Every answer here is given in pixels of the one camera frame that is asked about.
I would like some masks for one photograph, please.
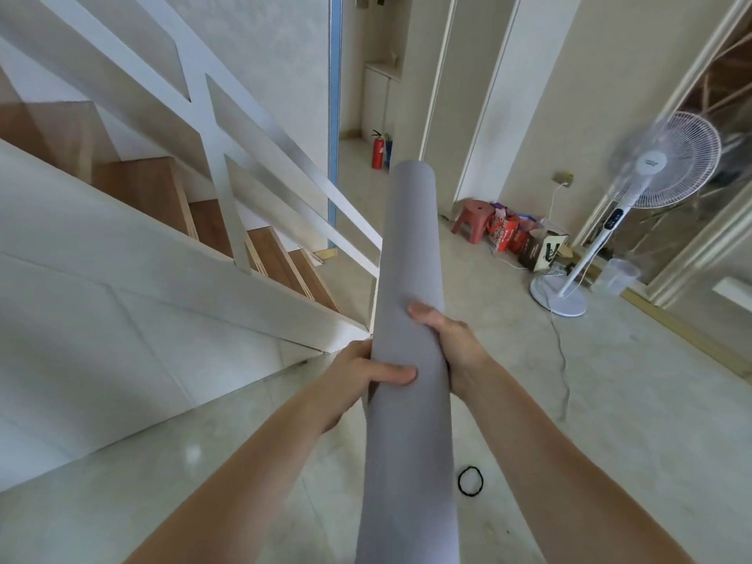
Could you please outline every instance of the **fire extinguisher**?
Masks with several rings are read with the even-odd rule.
[[[385,147],[385,142],[383,140],[383,137],[381,136],[381,132],[374,131],[374,133],[371,136],[375,136],[376,139],[374,140],[374,154],[371,157],[371,168],[374,170],[380,170],[381,164],[383,163],[383,150]]]

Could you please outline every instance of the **floor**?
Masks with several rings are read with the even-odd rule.
[[[340,182],[371,218],[386,176],[371,174],[365,163],[358,177],[357,159],[367,152],[364,143],[343,143]],[[549,314],[525,291],[530,275],[452,235],[446,222],[440,235],[446,312],[468,322],[557,418],[562,358]],[[348,312],[364,313],[368,277],[344,255],[322,271],[333,270],[334,297],[343,304],[339,298],[347,296]],[[585,317],[555,319],[572,388],[559,427],[698,562],[747,562],[752,388],[623,299],[589,300]],[[329,360],[293,366],[0,495],[0,562],[122,561]],[[463,561],[542,562],[468,411],[455,398],[452,407],[456,467],[477,465],[485,478],[478,497],[457,495]],[[317,446],[260,562],[353,561],[364,436],[357,405]]]

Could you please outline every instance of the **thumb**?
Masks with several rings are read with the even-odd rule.
[[[381,364],[370,360],[364,362],[363,371],[371,382],[389,382],[404,386],[418,377],[418,369],[415,366]]]
[[[438,309],[419,301],[413,301],[408,305],[408,314],[415,322],[430,326],[439,334],[445,329],[449,322],[449,319],[441,314]]]

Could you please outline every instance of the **red plastic stool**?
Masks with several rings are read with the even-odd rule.
[[[456,234],[465,223],[471,227],[470,243],[479,244],[483,239],[483,232],[486,229],[488,219],[494,215],[496,208],[487,201],[467,200],[463,206],[463,212],[457,218],[452,233]]]

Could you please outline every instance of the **blue strip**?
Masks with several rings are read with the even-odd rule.
[[[339,161],[339,84],[342,75],[342,0],[329,0],[329,167],[327,175],[337,186]],[[337,208],[329,200],[329,224],[337,226]],[[335,245],[330,241],[329,247]]]

